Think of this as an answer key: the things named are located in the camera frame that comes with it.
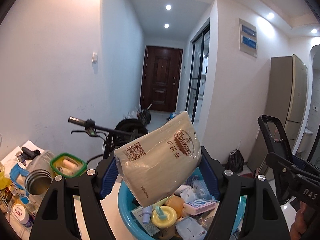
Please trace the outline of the right hand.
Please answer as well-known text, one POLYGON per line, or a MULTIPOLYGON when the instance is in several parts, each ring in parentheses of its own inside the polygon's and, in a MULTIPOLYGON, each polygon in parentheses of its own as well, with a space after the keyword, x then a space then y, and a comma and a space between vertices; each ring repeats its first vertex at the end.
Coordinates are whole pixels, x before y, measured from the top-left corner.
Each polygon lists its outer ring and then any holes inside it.
POLYGON ((297 211, 295 221, 290 228, 291 240, 299 240, 307 230, 307 224, 304 220, 304 213, 308 206, 304 202, 300 202, 300 209, 297 211))

